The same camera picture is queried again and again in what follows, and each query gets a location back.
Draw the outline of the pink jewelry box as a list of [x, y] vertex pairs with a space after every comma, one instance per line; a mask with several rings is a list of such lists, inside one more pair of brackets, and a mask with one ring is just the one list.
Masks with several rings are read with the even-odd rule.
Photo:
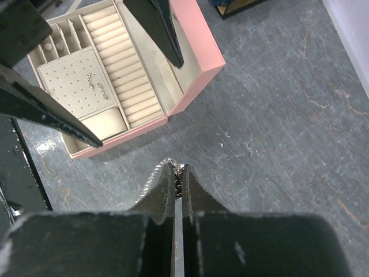
[[[29, 54], [40, 87], [102, 142], [64, 134], [71, 158], [90, 158], [154, 130], [182, 112], [225, 65], [196, 1], [169, 1], [184, 64], [176, 68], [123, 1], [100, 1], [49, 19], [52, 32]], [[44, 49], [62, 43], [63, 51]], [[100, 83], [90, 91], [85, 76]]]

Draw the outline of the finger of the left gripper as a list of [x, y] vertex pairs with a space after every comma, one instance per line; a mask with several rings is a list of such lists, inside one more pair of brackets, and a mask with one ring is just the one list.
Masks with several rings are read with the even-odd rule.
[[164, 56], [176, 67], [184, 64], [168, 0], [124, 0], [123, 3]]

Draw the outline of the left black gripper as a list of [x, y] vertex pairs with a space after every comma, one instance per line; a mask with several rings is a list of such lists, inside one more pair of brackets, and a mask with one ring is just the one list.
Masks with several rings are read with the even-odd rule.
[[1, 1], [1, 115], [43, 125], [101, 147], [103, 142], [72, 113], [10, 69], [51, 32], [31, 1]]

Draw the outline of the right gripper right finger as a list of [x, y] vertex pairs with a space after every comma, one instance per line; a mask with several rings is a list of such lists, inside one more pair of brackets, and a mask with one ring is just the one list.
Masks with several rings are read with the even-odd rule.
[[193, 225], [195, 218], [228, 213], [230, 210], [200, 184], [194, 168], [186, 164], [182, 176], [182, 223]]

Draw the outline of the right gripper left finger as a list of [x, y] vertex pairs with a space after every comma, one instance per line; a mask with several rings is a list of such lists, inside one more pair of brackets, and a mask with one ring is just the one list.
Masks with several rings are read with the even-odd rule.
[[148, 214], [157, 225], [173, 218], [175, 215], [175, 181], [171, 162], [156, 166], [149, 179], [152, 186], [129, 211]]

